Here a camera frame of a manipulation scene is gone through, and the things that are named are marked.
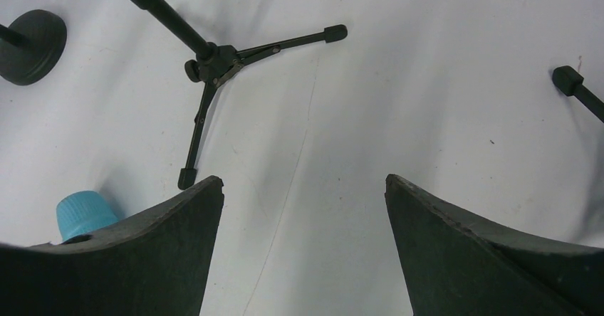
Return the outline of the black round-base mic stand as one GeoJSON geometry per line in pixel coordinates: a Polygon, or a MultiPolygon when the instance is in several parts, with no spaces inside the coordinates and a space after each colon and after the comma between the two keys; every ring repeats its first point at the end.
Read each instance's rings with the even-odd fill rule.
{"type": "Polygon", "coordinates": [[[60,16],[42,9],[20,15],[1,26],[1,77],[20,86],[40,81],[59,61],[66,40],[60,16]]]}

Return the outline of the black shock-mount tripod stand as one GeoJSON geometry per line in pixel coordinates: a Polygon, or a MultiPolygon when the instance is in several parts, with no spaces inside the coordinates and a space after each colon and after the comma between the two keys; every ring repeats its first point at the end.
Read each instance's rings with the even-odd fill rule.
{"type": "Polygon", "coordinates": [[[567,97],[575,97],[601,122],[603,122],[603,101],[584,86],[584,77],[569,65],[557,67],[551,74],[555,87],[567,97]]]}

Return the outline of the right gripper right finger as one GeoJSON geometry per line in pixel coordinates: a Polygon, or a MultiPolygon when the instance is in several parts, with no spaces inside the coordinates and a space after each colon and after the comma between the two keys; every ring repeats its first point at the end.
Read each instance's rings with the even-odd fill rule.
{"type": "Polygon", "coordinates": [[[601,315],[603,250],[535,236],[390,174],[385,203],[415,315],[601,315]]]}

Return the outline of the black tripod mic stand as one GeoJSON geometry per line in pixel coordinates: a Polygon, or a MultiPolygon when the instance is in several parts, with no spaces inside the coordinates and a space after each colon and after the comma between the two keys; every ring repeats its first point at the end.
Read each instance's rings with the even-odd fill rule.
{"type": "Polygon", "coordinates": [[[197,178],[197,155],[201,147],[207,112],[218,92],[227,81],[244,67],[281,51],[311,43],[334,43],[348,36],[343,24],[329,26],[319,33],[291,38],[238,51],[231,45],[218,46],[205,41],[165,0],[130,0],[139,9],[147,11],[181,42],[190,48],[195,58],[184,64],[185,73],[193,83],[204,83],[198,112],[194,118],[194,131],[185,166],[180,169],[177,187],[184,191],[197,178]]]}

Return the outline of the blue microphone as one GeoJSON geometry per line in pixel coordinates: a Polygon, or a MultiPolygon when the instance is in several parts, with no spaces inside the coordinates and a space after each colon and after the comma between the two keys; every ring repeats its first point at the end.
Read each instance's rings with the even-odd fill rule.
{"type": "Polygon", "coordinates": [[[96,191],[78,191],[56,206],[56,220],[63,241],[97,231],[119,221],[110,204],[96,191]]]}

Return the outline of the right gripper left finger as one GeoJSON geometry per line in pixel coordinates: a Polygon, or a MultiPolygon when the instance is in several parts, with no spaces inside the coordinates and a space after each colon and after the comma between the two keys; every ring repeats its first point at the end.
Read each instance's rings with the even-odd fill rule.
{"type": "Polygon", "coordinates": [[[198,315],[224,206],[210,176],[64,243],[1,246],[3,315],[198,315]]]}

